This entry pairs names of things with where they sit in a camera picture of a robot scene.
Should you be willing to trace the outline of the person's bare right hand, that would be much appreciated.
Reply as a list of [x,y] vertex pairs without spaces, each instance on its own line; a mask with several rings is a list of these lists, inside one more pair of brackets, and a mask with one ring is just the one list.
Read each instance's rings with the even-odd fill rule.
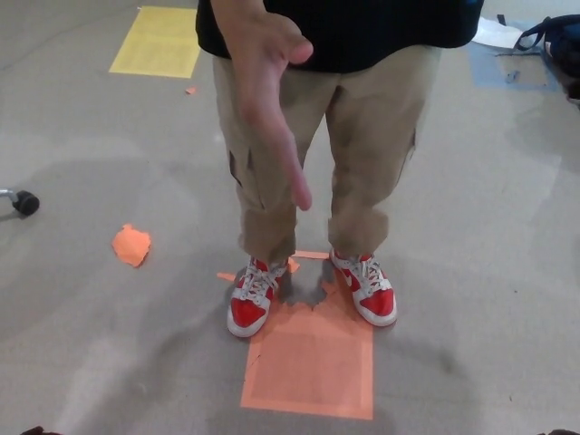
[[262,1],[211,5],[233,63],[241,115],[276,157],[294,203],[307,210],[312,195],[281,108],[280,82],[287,66],[305,63],[314,48],[292,20],[268,12]]

